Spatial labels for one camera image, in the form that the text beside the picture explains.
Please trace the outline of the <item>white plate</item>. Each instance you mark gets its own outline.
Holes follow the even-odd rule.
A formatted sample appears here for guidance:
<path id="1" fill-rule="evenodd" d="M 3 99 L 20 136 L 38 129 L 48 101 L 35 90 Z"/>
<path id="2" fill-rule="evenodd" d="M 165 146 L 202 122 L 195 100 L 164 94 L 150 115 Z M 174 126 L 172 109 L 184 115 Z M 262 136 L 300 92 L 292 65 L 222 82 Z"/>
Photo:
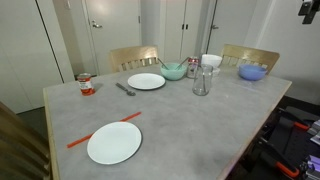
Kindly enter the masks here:
<path id="1" fill-rule="evenodd" d="M 87 144 L 87 153 L 98 164 L 113 165 L 133 156 L 141 143 L 142 133 L 136 125 L 113 122 L 92 135 Z"/>
<path id="2" fill-rule="evenodd" d="M 165 79 L 153 73 L 139 73 L 132 75 L 127 83 L 135 89 L 152 90 L 162 87 L 165 84 Z"/>

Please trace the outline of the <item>orange straw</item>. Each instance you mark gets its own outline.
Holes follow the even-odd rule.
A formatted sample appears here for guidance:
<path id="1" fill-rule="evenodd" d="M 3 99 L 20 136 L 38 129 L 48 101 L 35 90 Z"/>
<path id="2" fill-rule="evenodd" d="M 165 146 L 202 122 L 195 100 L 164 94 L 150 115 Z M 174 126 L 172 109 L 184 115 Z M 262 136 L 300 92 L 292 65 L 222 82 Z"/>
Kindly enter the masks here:
<path id="1" fill-rule="evenodd" d="M 142 114 L 141 111 L 140 111 L 140 112 L 136 112 L 136 113 L 134 113 L 134 114 L 131 114 L 131 115 L 129 115 L 129 116 L 127 116 L 127 117 L 119 120 L 119 122 L 129 121 L 130 119 L 132 119 L 132 118 L 134 118 L 134 117 L 137 117 L 137 116 L 140 115 L 140 114 Z M 78 145 L 78 144 L 80 144 L 80 143 L 82 143 L 82 142 L 84 142 L 84 141 L 86 141 L 86 140 L 89 140 L 89 139 L 93 136 L 93 134 L 94 134 L 94 133 L 91 133 L 91 134 L 89 134 L 89 135 L 87 135 L 87 136 L 84 136 L 84 137 L 82 137 L 82 138 L 80 138 L 80 139 L 78 139 L 78 140 L 76 140 L 76 141 L 73 141 L 73 142 L 67 144 L 66 147 L 67 147 L 67 148 L 72 148 L 72 147 L 74 147 L 74 146 L 76 146 L 76 145 Z"/>

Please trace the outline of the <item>far white plate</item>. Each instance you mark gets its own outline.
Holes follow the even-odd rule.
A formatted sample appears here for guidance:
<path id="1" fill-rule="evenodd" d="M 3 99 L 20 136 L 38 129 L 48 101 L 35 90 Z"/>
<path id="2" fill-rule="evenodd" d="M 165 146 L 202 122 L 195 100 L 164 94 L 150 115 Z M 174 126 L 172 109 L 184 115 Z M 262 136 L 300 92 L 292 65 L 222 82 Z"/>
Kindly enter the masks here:
<path id="1" fill-rule="evenodd" d="M 165 84 L 165 79 L 153 73 L 139 73 L 132 75 L 127 83 L 135 89 L 152 90 L 162 87 Z"/>

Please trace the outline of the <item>left wooden chair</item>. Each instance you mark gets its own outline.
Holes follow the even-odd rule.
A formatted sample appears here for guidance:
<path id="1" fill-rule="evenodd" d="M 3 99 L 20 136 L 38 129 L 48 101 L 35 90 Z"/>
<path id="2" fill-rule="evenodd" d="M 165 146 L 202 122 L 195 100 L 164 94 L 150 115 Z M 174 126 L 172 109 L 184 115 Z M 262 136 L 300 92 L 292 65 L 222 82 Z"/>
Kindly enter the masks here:
<path id="1" fill-rule="evenodd" d="M 121 72 L 158 64 L 156 46 L 133 46 L 111 50 L 109 53 L 112 71 Z"/>

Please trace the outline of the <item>teal bowl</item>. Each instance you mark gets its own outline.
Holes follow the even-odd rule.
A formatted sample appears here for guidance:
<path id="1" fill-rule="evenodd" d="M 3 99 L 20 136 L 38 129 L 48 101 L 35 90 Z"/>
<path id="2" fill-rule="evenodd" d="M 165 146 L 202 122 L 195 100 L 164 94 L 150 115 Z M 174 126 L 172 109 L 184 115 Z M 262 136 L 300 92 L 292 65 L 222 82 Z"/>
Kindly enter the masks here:
<path id="1" fill-rule="evenodd" d="M 166 63 L 165 66 L 161 66 L 161 74 L 168 80 L 179 80 L 186 73 L 187 67 L 179 65 L 178 63 Z"/>

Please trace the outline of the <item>right wooden chair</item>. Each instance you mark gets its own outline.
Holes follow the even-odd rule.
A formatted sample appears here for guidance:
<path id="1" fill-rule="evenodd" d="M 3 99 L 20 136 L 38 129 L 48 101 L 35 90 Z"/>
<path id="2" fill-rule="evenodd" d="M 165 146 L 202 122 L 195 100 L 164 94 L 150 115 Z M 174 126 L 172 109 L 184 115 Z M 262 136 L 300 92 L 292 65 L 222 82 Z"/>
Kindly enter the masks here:
<path id="1" fill-rule="evenodd" d="M 239 67 L 242 64 L 252 64 L 264 67 L 270 73 L 280 58 L 277 52 L 260 50 L 245 46 L 225 44 L 222 52 L 222 63 Z"/>

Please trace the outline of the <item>near wooden chair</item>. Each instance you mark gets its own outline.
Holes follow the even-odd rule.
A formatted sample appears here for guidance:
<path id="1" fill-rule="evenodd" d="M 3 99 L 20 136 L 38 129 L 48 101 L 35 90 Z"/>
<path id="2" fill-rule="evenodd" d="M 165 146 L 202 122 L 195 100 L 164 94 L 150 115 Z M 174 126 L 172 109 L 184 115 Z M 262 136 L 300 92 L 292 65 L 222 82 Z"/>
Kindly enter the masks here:
<path id="1" fill-rule="evenodd" d="M 49 142 L 0 103 L 0 171 L 2 178 L 53 180 Z"/>

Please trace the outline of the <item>blue bowl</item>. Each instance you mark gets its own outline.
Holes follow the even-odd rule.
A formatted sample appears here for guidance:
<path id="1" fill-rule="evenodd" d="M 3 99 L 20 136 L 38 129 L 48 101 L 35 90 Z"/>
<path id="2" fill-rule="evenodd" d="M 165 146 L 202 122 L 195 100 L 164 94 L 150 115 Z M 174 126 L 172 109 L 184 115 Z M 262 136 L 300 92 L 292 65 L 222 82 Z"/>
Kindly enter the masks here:
<path id="1" fill-rule="evenodd" d="M 267 70 L 261 66 L 242 64 L 239 66 L 238 74 L 245 80 L 261 80 L 267 73 Z"/>

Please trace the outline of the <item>wooden chair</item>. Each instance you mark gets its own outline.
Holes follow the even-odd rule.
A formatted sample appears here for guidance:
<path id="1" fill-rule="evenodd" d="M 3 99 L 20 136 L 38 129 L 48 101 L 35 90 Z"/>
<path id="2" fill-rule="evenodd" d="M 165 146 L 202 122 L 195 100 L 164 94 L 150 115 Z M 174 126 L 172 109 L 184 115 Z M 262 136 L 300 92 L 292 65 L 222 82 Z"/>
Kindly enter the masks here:
<path id="1" fill-rule="evenodd" d="M 225 44 L 222 52 L 222 63 L 239 67 L 242 64 L 252 64 L 264 67 L 270 73 L 280 58 L 277 52 L 260 50 L 245 46 Z"/>
<path id="2" fill-rule="evenodd" d="M 156 46 L 133 46 L 111 50 L 109 53 L 112 71 L 121 72 L 158 64 Z"/>
<path id="3" fill-rule="evenodd" d="M 2 178 L 53 180 L 49 142 L 0 103 L 0 171 Z"/>

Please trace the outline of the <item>red labelled tin can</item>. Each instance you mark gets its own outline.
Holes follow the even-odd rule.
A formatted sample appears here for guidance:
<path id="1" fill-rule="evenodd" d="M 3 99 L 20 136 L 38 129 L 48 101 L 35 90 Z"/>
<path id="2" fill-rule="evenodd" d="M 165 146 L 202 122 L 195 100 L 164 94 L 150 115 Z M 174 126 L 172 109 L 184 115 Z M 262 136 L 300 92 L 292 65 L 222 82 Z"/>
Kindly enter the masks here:
<path id="1" fill-rule="evenodd" d="M 94 86 L 89 73 L 82 73 L 77 76 L 80 91 L 84 96 L 89 96 L 95 93 Z"/>

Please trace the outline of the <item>near white plate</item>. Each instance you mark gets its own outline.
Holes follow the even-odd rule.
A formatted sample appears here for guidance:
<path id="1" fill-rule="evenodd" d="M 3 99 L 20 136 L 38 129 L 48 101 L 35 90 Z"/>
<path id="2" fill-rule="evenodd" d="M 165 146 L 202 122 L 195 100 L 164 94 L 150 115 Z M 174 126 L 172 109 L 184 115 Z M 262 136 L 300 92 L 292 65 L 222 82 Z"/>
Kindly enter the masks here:
<path id="1" fill-rule="evenodd" d="M 113 165 L 133 156 L 141 143 L 142 133 L 136 125 L 113 122 L 92 135 L 87 144 L 87 153 L 98 164 Z"/>

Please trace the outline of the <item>white bowl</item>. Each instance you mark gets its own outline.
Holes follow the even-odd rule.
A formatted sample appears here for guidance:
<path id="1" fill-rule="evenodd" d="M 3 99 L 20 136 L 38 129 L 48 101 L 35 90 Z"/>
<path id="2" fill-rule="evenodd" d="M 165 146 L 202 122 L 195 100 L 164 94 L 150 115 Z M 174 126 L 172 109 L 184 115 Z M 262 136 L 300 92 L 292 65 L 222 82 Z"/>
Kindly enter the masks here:
<path id="1" fill-rule="evenodd" d="M 222 57 L 212 54 L 203 54 L 201 58 L 201 63 L 206 65 L 211 65 L 217 68 L 222 62 Z"/>

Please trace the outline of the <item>clear glass jar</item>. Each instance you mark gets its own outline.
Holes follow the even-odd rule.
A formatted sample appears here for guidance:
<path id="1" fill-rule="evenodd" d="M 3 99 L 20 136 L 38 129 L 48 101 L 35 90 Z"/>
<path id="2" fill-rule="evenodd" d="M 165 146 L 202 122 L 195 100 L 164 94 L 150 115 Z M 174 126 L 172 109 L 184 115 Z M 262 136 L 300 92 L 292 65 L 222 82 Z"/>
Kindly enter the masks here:
<path id="1" fill-rule="evenodd" d="M 208 64 L 201 64 L 196 72 L 192 91 L 198 96 L 206 96 L 211 88 L 213 67 Z"/>

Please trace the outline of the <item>utensil in teal bowl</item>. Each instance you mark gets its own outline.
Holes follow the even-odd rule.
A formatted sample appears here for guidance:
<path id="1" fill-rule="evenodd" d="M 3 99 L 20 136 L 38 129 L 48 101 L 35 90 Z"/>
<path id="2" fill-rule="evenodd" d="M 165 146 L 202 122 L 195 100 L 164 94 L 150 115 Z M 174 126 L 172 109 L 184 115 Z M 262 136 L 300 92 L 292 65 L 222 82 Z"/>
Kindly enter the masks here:
<path id="1" fill-rule="evenodd" d="M 189 57 L 186 57 L 176 68 L 175 70 L 178 70 L 181 68 L 181 66 L 189 59 Z"/>

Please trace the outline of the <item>black orange clamp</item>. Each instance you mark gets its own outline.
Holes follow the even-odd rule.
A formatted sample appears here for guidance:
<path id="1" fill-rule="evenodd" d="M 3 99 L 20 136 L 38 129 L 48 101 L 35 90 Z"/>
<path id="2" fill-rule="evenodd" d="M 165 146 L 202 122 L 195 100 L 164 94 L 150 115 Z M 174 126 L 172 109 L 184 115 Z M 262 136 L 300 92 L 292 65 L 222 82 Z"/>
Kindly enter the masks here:
<path id="1" fill-rule="evenodd" d="M 273 159 L 276 160 L 275 166 L 285 175 L 290 178 L 296 178 L 300 174 L 300 170 L 292 165 L 287 158 L 285 158 L 279 150 L 275 148 L 272 143 L 269 143 L 263 137 L 257 140 L 257 145 L 264 152 L 269 154 Z"/>

